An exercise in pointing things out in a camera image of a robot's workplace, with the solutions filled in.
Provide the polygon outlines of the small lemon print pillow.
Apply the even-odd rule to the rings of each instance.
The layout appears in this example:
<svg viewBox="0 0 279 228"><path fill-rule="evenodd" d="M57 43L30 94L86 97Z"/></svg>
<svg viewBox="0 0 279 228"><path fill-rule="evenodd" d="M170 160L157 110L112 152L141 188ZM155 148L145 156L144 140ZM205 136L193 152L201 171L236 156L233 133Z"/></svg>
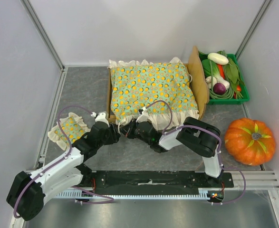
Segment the small lemon print pillow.
<svg viewBox="0 0 279 228"><path fill-rule="evenodd" d="M90 129L87 127L87 124L84 123L83 118L72 112L68 113L68 117L60 118L60 126L71 143L80 139L84 133L90 132ZM60 130L58 124L52 127L48 132L48 138L64 151L69 148L67 138Z"/></svg>

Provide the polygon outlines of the large lemon print cushion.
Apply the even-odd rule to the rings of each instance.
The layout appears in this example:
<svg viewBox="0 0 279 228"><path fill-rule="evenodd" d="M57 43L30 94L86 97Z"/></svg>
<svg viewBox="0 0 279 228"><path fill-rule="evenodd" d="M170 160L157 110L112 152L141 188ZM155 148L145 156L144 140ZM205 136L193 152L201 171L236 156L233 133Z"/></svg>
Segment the large lemon print cushion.
<svg viewBox="0 0 279 228"><path fill-rule="evenodd" d="M179 126L187 117L199 118L198 105L190 88L192 77L179 58L163 63L110 60L109 69L110 108L118 126L138 118L138 110L144 106L156 130Z"/></svg>

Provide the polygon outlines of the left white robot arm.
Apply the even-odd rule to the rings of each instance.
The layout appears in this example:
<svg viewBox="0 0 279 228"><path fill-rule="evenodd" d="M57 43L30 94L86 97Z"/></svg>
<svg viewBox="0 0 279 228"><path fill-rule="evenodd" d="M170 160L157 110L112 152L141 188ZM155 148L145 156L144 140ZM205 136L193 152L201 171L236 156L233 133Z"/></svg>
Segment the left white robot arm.
<svg viewBox="0 0 279 228"><path fill-rule="evenodd" d="M29 221L65 189L88 186L92 180L91 169L84 164L85 161L96 155L102 146L118 142L119 137L112 123L96 122L90 132L46 166L31 173L18 173L6 198L13 208L13 216Z"/></svg>

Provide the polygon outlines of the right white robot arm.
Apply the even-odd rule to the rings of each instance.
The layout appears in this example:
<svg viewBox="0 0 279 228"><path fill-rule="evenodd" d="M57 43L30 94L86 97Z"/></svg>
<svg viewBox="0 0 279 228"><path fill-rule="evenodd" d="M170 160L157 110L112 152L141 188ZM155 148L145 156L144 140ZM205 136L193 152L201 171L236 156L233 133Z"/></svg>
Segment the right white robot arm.
<svg viewBox="0 0 279 228"><path fill-rule="evenodd" d="M202 156L206 184L216 187L222 181L223 164L218 154L221 148L220 130L198 119L187 117L183 124L162 134L149 121L137 122L119 127L122 135L129 139L139 139L157 153L184 145Z"/></svg>

